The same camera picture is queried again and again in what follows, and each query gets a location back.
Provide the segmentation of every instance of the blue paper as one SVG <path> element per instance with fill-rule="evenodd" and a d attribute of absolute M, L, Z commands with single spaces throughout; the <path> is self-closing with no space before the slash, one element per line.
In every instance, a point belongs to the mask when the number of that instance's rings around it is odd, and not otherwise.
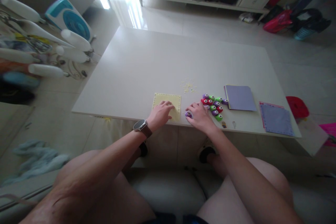
<path fill-rule="evenodd" d="M 260 104 L 266 132 L 294 136 L 288 110 L 270 104 Z"/>
<path fill-rule="evenodd" d="M 257 111 L 250 87 L 226 85 L 224 88 L 229 109 Z"/>

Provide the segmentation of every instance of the white table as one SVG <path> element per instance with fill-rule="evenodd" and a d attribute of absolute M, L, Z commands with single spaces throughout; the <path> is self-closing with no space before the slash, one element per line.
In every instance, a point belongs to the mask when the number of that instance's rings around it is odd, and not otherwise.
<path fill-rule="evenodd" d="M 190 81 L 196 92 L 184 93 L 182 81 Z M 259 101 L 290 108 L 264 48 L 119 27 L 72 111 L 144 119 L 154 93 L 166 93 L 182 96 L 181 120 L 168 124 L 189 126 L 187 106 L 200 101 L 203 93 L 225 97 L 224 85 L 249 86 L 258 110 L 223 106 L 225 130 L 278 135 L 265 132 Z M 295 137 L 301 137 L 290 114 Z"/>

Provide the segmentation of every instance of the hand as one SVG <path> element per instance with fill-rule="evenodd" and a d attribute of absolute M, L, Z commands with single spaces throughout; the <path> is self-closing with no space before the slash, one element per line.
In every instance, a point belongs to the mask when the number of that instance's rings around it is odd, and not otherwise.
<path fill-rule="evenodd" d="M 193 115 L 192 118 L 186 117 L 187 121 L 196 129 L 205 134 L 217 129 L 217 126 L 212 121 L 208 109 L 202 103 L 193 103 L 187 107 L 186 111 L 190 111 Z"/>
<path fill-rule="evenodd" d="M 170 101 L 161 101 L 159 105 L 155 106 L 146 120 L 149 129 L 154 132 L 165 125 L 172 118 L 168 115 L 169 111 L 174 108 Z"/>

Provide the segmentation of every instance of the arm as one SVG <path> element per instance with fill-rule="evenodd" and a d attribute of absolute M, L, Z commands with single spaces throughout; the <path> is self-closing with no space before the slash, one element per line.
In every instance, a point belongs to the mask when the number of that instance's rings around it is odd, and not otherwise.
<path fill-rule="evenodd" d="M 193 103 L 187 120 L 215 145 L 232 183 L 256 223 L 303 223 L 272 184 L 228 140 L 200 103 Z"/>
<path fill-rule="evenodd" d="M 166 124 L 173 108 L 169 101 L 156 106 L 147 119 L 149 129 Z M 145 139 L 142 132 L 131 131 L 101 151 L 53 188 L 21 223 L 79 222 Z"/>

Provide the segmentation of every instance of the shelf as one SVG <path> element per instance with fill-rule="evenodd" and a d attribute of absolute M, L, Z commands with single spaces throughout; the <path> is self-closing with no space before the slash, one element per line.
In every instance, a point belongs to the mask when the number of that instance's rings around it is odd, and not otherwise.
<path fill-rule="evenodd" d="M 253 13 L 262 13 L 266 14 L 269 12 L 268 9 L 251 9 L 251 8 L 243 8 L 235 5 L 229 5 L 226 3 L 221 3 L 221 2 L 205 2 L 204 0 L 202 1 L 186 1 L 186 0 L 167 0 L 167 1 L 173 1 L 173 2 L 181 2 L 185 4 L 194 4 L 194 5 L 203 5 L 203 6 L 210 6 L 210 7 L 215 7 L 215 8 L 221 8 L 221 9 L 232 9 L 232 10 L 237 10 L 237 11 L 245 11 L 245 12 L 253 12 Z"/>

